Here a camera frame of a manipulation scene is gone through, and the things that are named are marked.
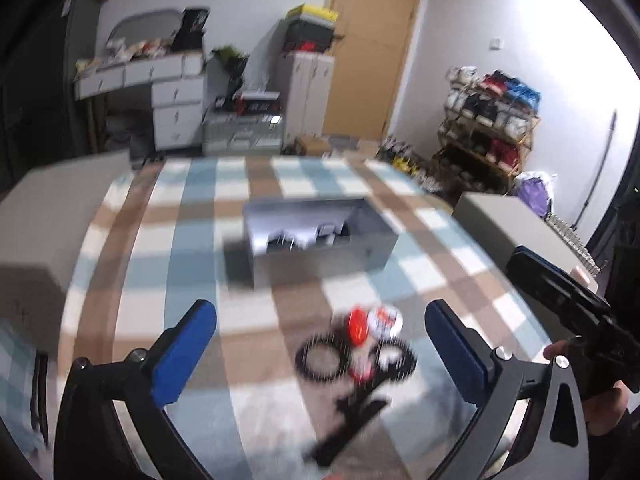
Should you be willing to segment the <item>person's right hand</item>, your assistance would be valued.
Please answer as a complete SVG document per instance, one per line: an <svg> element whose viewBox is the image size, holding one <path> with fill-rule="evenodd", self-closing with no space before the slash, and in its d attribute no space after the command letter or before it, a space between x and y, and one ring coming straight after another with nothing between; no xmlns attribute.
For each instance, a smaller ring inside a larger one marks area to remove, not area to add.
<svg viewBox="0 0 640 480"><path fill-rule="evenodd" d="M585 346L582 337L559 340L544 348L542 355L549 361L558 356L566 356L570 361L577 373L576 382L588 434L602 437L612 431L625 415L630 390L622 380L613 382L611 377L600 372L585 354Z"/></svg>

